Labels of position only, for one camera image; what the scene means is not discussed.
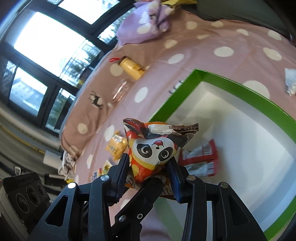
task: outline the window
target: window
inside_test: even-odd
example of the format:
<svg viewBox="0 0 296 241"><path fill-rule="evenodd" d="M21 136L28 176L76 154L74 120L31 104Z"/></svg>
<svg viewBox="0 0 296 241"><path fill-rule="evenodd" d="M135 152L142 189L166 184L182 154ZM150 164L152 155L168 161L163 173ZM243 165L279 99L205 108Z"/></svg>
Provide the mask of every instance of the window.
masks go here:
<svg viewBox="0 0 296 241"><path fill-rule="evenodd" d="M93 24L117 3L119 3L118 0L63 0L59 7Z"/></svg>
<svg viewBox="0 0 296 241"><path fill-rule="evenodd" d="M54 5L57 5L57 4L59 4L63 0L47 0L47 1L50 2L50 3L52 3L52 4L54 4Z"/></svg>
<svg viewBox="0 0 296 241"><path fill-rule="evenodd" d="M99 39L101 39L105 44L108 44L116 35L116 32L125 18L130 15L136 8L132 8L123 14L120 18L115 20L108 28L106 28L100 35Z"/></svg>
<svg viewBox="0 0 296 241"><path fill-rule="evenodd" d="M59 134L78 90L116 44L134 0L32 0L0 42L0 101Z"/></svg>
<svg viewBox="0 0 296 241"><path fill-rule="evenodd" d="M18 68L12 83L9 99L37 117L47 86Z"/></svg>
<svg viewBox="0 0 296 241"><path fill-rule="evenodd" d="M66 117L68 110L73 103L75 96L71 95L64 89L60 89L54 105L50 111L46 128L59 133L62 121Z"/></svg>
<svg viewBox="0 0 296 241"><path fill-rule="evenodd" d="M0 56L0 99L7 103L15 74L16 65Z"/></svg>
<svg viewBox="0 0 296 241"><path fill-rule="evenodd" d="M30 19L14 48L73 86L100 53L84 37L40 12Z"/></svg>

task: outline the yellow package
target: yellow package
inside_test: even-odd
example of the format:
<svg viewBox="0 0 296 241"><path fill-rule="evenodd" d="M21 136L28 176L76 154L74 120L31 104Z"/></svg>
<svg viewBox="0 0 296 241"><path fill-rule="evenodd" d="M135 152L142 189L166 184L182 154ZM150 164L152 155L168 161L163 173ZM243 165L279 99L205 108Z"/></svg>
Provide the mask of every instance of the yellow package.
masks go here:
<svg viewBox="0 0 296 241"><path fill-rule="evenodd" d="M112 167L112 166L113 165L108 160L106 160L105 161L105 164L103 165L103 167L99 169L100 170L100 176L107 175L110 167Z"/></svg>
<svg viewBox="0 0 296 241"><path fill-rule="evenodd" d="M114 136L109 141L106 150L109 151L112 156L113 160L118 160L122 156L123 152L127 148L127 141L125 137L119 135L119 132L116 132Z"/></svg>
<svg viewBox="0 0 296 241"><path fill-rule="evenodd" d="M161 0L161 4L176 9L180 4L197 4L196 0Z"/></svg>

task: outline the red packet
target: red packet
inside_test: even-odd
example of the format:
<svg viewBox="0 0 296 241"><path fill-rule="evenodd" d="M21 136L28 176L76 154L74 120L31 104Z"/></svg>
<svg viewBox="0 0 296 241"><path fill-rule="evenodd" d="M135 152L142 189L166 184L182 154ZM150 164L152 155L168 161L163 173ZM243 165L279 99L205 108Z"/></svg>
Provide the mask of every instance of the red packet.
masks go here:
<svg viewBox="0 0 296 241"><path fill-rule="evenodd" d="M209 177L217 174L218 162L216 145L212 139L193 151L181 150L178 164L185 166L191 175Z"/></svg>

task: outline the purple pillow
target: purple pillow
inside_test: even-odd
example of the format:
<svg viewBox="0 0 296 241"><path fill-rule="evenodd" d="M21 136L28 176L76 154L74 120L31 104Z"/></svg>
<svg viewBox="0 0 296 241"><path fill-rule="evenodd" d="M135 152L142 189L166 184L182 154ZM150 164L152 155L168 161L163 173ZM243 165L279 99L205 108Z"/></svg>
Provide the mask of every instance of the purple pillow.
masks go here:
<svg viewBox="0 0 296 241"><path fill-rule="evenodd" d="M145 40L155 39L169 29L167 17L173 9L162 5L160 0L137 2L137 9L122 22L116 36L121 45L139 44Z"/></svg>

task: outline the bed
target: bed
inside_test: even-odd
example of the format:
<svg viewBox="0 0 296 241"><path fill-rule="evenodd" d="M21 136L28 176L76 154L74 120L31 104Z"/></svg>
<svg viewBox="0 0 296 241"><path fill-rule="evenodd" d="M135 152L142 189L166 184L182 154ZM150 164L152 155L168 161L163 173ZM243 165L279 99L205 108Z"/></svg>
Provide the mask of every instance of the bed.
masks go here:
<svg viewBox="0 0 296 241"><path fill-rule="evenodd" d="M112 159L105 148L115 131L124 135L124 118L148 121L195 68L249 87L296 120L296 97L287 94L285 85L285 68L296 69L296 49L286 38L245 22L205 21L182 9L170 16L170 22L170 30L157 39L138 45L117 45L80 91L60 136L65 151L77 158L78 184L90 182L106 159ZM140 80L133 81L109 61L122 56L145 68ZM133 85L118 105L111 106L108 103L112 93L122 79ZM100 106L93 103L93 95L101 99ZM130 189L120 203L110 208L111 222L135 192ZM156 240L170 239L155 210L143 224L143 240L151 240L146 235L151 230Z"/></svg>

